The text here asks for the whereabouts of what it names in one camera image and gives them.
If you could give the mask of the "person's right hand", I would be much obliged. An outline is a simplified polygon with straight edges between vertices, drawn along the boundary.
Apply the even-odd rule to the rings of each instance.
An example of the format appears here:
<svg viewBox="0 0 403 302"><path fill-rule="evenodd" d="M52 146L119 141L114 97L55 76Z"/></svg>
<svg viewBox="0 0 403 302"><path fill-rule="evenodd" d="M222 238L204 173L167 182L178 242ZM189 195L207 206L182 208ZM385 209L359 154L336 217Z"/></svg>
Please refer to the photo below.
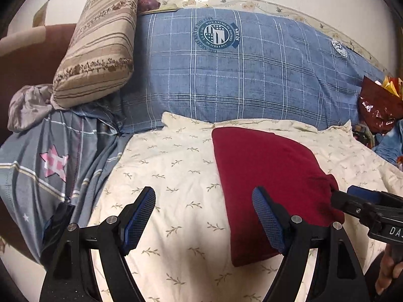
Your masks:
<svg viewBox="0 0 403 302"><path fill-rule="evenodd" d="M376 280L375 289L381 295L390 285L392 280L397 279L402 272L403 264L393 261L391 256L391 246L387 244L385 253L380 263L380 271Z"/></svg>

